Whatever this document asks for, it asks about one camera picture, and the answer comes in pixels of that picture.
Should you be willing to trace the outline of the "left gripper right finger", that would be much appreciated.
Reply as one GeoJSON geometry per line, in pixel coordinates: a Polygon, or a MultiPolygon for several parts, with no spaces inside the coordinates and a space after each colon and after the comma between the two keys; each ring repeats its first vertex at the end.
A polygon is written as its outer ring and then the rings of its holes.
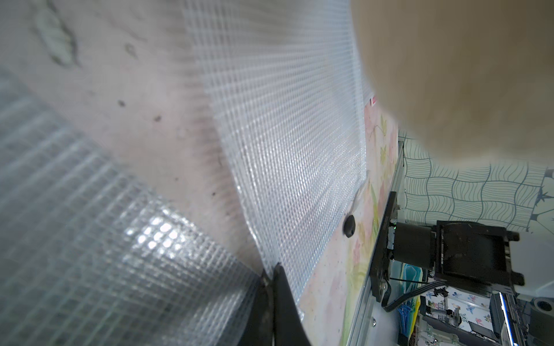
{"type": "Polygon", "coordinates": [[[281,263],[274,268],[274,340],[277,346],[311,346],[281,263]]]}

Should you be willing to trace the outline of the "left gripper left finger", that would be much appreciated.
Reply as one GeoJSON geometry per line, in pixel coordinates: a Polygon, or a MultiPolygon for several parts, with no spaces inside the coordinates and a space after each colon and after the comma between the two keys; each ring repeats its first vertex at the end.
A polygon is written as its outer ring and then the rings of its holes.
{"type": "Polygon", "coordinates": [[[274,282],[263,271],[239,346],[274,344],[274,282]]]}

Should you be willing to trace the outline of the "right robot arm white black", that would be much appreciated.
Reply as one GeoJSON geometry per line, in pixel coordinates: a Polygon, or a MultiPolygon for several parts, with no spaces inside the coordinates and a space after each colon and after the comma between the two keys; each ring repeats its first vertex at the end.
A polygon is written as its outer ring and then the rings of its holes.
{"type": "Polygon", "coordinates": [[[553,297],[553,243],[471,221],[392,223],[392,257],[468,293],[553,297]]]}

